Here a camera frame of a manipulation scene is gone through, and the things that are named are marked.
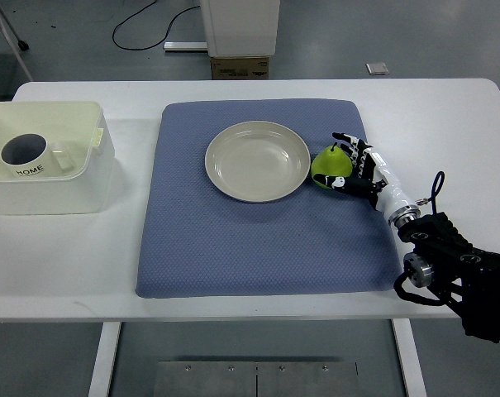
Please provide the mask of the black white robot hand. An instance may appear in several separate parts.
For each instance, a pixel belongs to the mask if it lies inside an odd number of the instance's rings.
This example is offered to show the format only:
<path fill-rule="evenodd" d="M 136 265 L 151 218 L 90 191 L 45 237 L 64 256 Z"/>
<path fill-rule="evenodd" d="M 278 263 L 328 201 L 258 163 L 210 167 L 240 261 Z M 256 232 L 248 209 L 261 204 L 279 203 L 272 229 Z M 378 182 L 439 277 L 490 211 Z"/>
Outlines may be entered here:
<path fill-rule="evenodd" d="M 340 193 L 368 199 L 396 228 L 420 217 L 418 205 L 403 192 L 398 177 L 371 145 L 345 133 L 334 132 L 332 136 L 350 157 L 353 171 L 349 177 L 316 174 L 318 182 Z"/>

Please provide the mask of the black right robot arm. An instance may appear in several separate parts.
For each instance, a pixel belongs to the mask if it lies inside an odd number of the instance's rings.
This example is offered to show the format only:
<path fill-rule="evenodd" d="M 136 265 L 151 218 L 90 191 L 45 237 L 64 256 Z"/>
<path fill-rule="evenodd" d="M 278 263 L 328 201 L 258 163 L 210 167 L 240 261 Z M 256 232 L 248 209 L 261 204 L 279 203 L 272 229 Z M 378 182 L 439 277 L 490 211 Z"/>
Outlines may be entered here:
<path fill-rule="evenodd" d="M 393 288 L 400 299 L 447 306 L 462 320 L 465 334 L 500 342 L 500 254 L 474 247 L 436 207 L 445 173 L 437 173 L 430 198 L 432 213 L 396 223 L 398 236 L 414 245 L 403 259 Z"/>

